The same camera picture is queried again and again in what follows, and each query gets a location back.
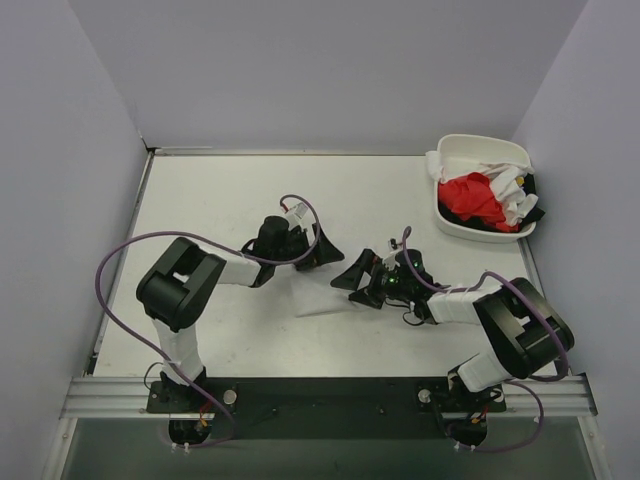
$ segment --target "white basket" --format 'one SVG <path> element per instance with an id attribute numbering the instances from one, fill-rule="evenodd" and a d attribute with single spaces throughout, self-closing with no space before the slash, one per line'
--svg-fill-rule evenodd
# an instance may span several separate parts
<path id="1" fill-rule="evenodd" d="M 447 135 L 438 142 L 438 152 L 442 157 L 442 164 L 448 172 L 455 172 L 457 168 L 469 171 L 469 164 L 511 163 L 518 167 L 531 166 L 531 159 L 526 150 L 506 140 L 477 135 Z M 469 227 L 456 225 L 446 220 L 438 209 L 438 182 L 433 188 L 435 219 L 438 228 L 448 235 L 466 238 L 476 242 L 509 243 L 530 235 L 536 224 L 530 223 L 517 233 L 484 232 Z"/>

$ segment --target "wall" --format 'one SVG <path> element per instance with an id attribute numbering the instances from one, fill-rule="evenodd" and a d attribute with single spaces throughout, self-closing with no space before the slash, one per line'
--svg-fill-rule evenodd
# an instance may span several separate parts
<path id="1" fill-rule="evenodd" d="M 585 0 L 71 0 L 148 145 L 510 138 Z"/>
<path id="2" fill-rule="evenodd" d="M 0 4 L 0 471 L 40 478 L 146 152 L 64 0 Z"/>
<path id="3" fill-rule="evenodd" d="M 533 236 L 548 297 L 571 324 L 617 479 L 638 478 L 640 2 L 591 0 L 515 140 L 549 210 Z"/>

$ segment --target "purple cable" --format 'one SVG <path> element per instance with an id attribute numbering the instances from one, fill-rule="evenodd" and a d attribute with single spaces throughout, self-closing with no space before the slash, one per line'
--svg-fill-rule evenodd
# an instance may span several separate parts
<path id="1" fill-rule="evenodd" d="M 505 287 L 511 290 L 511 293 L 513 293 L 518 298 L 518 300 L 522 302 L 525 308 L 533 314 L 535 319 L 538 322 L 540 322 L 540 325 L 542 325 L 542 328 L 544 328 L 544 330 L 547 332 L 549 337 L 551 337 L 551 341 L 553 342 L 556 349 L 558 350 L 558 355 L 560 356 L 560 362 L 561 362 L 560 371 L 558 372 L 558 374 L 553 375 L 551 377 L 540 377 L 537 375 L 532 375 L 530 378 L 538 382 L 549 383 L 549 382 L 557 382 L 567 376 L 567 374 L 569 373 L 569 358 L 567 357 L 567 352 L 564 349 L 564 346 L 562 345 L 560 338 L 558 338 L 558 335 L 556 334 L 556 332 L 553 330 L 551 325 L 549 325 L 549 322 L 547 322 L 547 319 L 542 316 L 542 314 L 538 311 L 538 309 L 529 301 L 527 297 L 523 295 L 523 293 L 520 290 L 518 290 L 515 287 L 515 285 L 513 285 L 509 280 L 498 275 L 497 273 L 489 272 L 489 271 L 484 272 L 480 277 L 480 280 L 478 280 L 478 283 L 476 283 L 473 287 L 470 287 L 470 288 L 459 287 L 459 288 L 446 289 L 446 288 L 436 287 L 435 285 L 431 285 L 420 276 L 418 271 L 413 267 L 413 263 L 411 263 L 411 259 L 409 258 L 409 251 L 407 247 L 407 238 L 409 238 L 410 235 L 411 235 L 411 227 L 405 228 L 404 232 L 402 233 L 402 253 L 404 254 L 404 258 L 407 262 L 407 265 L 409 266 L 409 270 L 411 270 L 411 273 L 413 273 L 413 275 L 418 279 L 418 281 L 422 285 L 427 287 L 429 290 L 432 290 L 437 293 L 473 292 L 478 290 L 488 277 L 495 278 L 500 283 L 502 283 Z"/>
<path id="2" fill-rule="evenodd" d="M 193 238 L 194 240 L 199 240 L 199 241 L 201 241 L 203 243 L 206 243 L 207 245 L 211 245 L 212 247 L 219 248 L 220 250 L 224 250 L 225 252 L 230 253 L 232 255 L 236 255 L 238 257 L 248 258 L 249 260 L 254 260 L 254 261 L 257 261 L 257 262 L 260 262 L 260 263 L 264 263 L 264 264 L 268 264 L 268 265 L 276 265 L 276 266 L 278 266 L 278 265 L 290 265 L 290 264 L 293 264 L 293 263 L 297 263 L 300 260 L 303 260 L 306 257 L 308 257 L 311 254 L 311 252 L 313 251 L 313 249 L 316 247 L 316 245 L 318 244 L 318 240 L 319 240 L 319 237 L 320 237 L 320 230 L 321 230 L 321 228 L 320 228 L 320 219 L 318 218 L 318 213 L 313 208 L 313 206 L 307 200 L 305 200 L 304 198 L 302 198 L 299 195 L 294 195 L 294 194 L 284 195 L 282 198 L 280 198 L 280 204 L 284 205 L 284 203 L 283 203 L 284 200 L 289 199 L 289 198 L 293 198 L 293 199 L 299 200 L 299 201 L 303 202 L 307 207 L 309 207 L 309 210 L 311 210 L 311 213 L 313 214 L 313 218 L 314 218 L 314 220 L 316 222 L 316 225 L 317 225 L 316 235 L 315 235 L 315 238 L 313 239 L 313 242 L 311 243 L 311 246 L 309 247 L 309 249 L 305 253 L 300 255 L 299 257 L 296 257 L 296 258 L 294 258 L 292 260 L 274 261 L 274 260 L 266 260 L 266 259 L 254 257 L 253 255 L 244 255 L 243 253 L 238 252 L 237 250 L 233 250 L 232 248 L 225 247 L 224 245 L 221 245 L 221 244 L 219 244 L 217 242 L 209 240 L 208 238 L 202 237 L 200 235 L 196 235 L 194 233 L 174 231 L 174 230 L 166 230 L 166 231 L 160 231 L 160 232 L 144 233 L 142 235 L 138 235 L 136 237 L 132 237 L 129 240 L 127 240 L 126 242 L 121 243 L 120 245 L 115 247 L 113 250 L 111 250 L 109 253 L 107 253 L 104 256 L 104 258 L 102 259 L 102 261 L 98 265 L 98 268 L 96 269 L 94 287 L 95 287 L 95 291 L 96 291 L 96 297 L 98 297 L 98 303 L 100 304 L 100 306 L 104 310 L 104 313 L 106 313 L 107 316 L 111 320 L 113 320 L 114 323 L 116 325 L 118 325 L 121 329 L 123 329 L 125 332 L 127 332 L 129 335 L 131 335 L 133 338 L 135 338 L 136 340 L 144 343 L 146 346 L 148 346 L 154 352 L 156 352 L 158 355 L 160 355 L 167 362 L 167 364 L 173 369 L 173 371 L 176 372 L 176 374 L 182 380 L 184 380 L 190 387 L 192 387 L 194 390 L 196 390 L 198 393 L 200 393 L 204 398 L 206 398 L 211 403 L 213 403 L 224 414 L 224 416 L 227 417 L 229 419 L 229 421 L 231 422 L 231 432 L 230 432 L 230 434 L 228 436 L 213 440 L 211 442 L 207 442 L 206 446 L 218 445 L 218 444 L 220 444 L 222 442 L 226 442 L 227 440 L 231 440 L 233 438 L 233 435 L 234 435 L 234 432 L 235 432 L 235 420 L 233 419 L 233 416 L 224 407 L 224 405 L 222 405 L 218 400 L 216 400 L 213 397 L 213 395 L 211 395 L 206 390 L 204 390 L 202 387 L 200 387 L 199 385 L 194 383 L 192 380 L 190 380 L 189 377 L 187 377 L 187 375 L 182 371 L 182 369 L 180 367 L 178 367 L 177 365 L 172 363 L 171 357 L 169 357 L 169 355 L 164 350 L 162 350 L 160 347 L 158 347 L 156 344 L 154 344 L 150 340 L 144 338 L 142 335 L 140 335 L 135 330 L 129 328 L 122 320 L 120 320 L 116 316 L 115 313 L 113 313 L 113 311 L 107 305 L 107 302 L 106 302 L 106 300 L 104 298 L 104 295 L 102 294 L 102 285 L 101 285 L 102 272 L 103 272 L 104 267 L 106 266 L 106 264 L 109 262 L 109 260 L 111 260 L 111 258 L 114 255 L 116 255 L 118 252 L 120 252 L 121 250 L 127 248 L 129 245 L 131 245 L 133 243 L 140 242 L 142 240 L 146 240 L 147 238 L 167 237 L 167 236 L 171 236 L 171 237 L 182 236 L 182 237 Z"/>
<path id="3" fill-rule="evenodd" d="M 505 383 L 508 383 L 508 384 L 513 385 L 515 387 L 523 388 L 524 390 L 529 392 L 531 394 L 531 396 L 535 399 L 536 403 L 538 404 L 538 411 L 540 412 L 539 415 L 538 415 L 538 425 L 536 426 L 535 431 L 526 440 L 523 440 L 523 441 L 521 441 L 519 443 L 514 443 L 513 445 L 506 445 L 504 447 L 482 447 L 482 446 L 480 446 L 480 447 L 475 447 L 475 448 L 472 449 L 469 445 L 465 445 L 464 443 L 459 443 L 458 442 L 459 445 L 462 448 L 464 448 L 465 450 L 473 450 L 474 452 L 479 452 L 479 453 L 506 453 L 506 452 L 511 452 L 512 450 L 517 450 L 519 448 L 524 448 L 524 447 L 527 447 L 527 446 L 531 445 L 533 442 L 535 442 L 538 439 L 538 437 L 540 436 L 540 433 L 542 433 L 542 424 L 544 423 L 544 408 L 542 408 L 542 400 L 540 400 L 540 397 L 533 390 L 531 390 L 529 387 L 527 387 L 523 383 L 515 382 L 513 380 L 507 380 Z M 451 430 L 452 430 L 453 425 L 454 424 L 451 423 L 447 427 L 447 435 L 449 437 L 451 437 Z"/>

